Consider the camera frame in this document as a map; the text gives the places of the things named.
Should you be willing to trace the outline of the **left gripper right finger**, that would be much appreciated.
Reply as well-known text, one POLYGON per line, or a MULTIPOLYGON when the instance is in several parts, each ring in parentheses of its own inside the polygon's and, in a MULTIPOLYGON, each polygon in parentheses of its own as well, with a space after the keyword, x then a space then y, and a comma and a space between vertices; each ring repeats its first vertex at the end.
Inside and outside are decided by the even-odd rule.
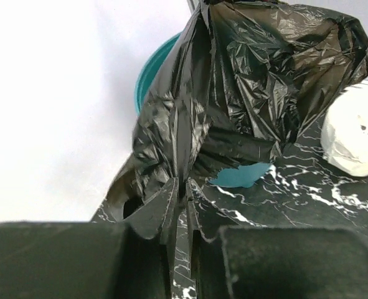
POLYGON ((199 298, 368 298, 368 248, 353 232, 240 225, 194 180, 186 195, 199 298))

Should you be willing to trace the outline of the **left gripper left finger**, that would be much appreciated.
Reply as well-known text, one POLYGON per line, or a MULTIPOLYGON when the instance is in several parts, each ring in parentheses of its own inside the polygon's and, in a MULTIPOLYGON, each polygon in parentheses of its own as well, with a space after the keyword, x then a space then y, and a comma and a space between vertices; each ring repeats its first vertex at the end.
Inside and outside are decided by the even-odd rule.
POLYGON ((170 298, 178 190, 117 223, 0 223, 0 298, 170 298))

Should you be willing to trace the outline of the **black trash bag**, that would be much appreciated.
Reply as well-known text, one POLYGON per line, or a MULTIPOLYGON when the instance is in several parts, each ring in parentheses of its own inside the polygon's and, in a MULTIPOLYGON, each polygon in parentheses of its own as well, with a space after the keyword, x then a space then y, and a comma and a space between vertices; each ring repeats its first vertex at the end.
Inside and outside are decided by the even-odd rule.
POLYGON ((168 181, 281 157, 345 88, 368 77, 356 17, 281 1, 201 1, 144 97, 110 207, 168 181))

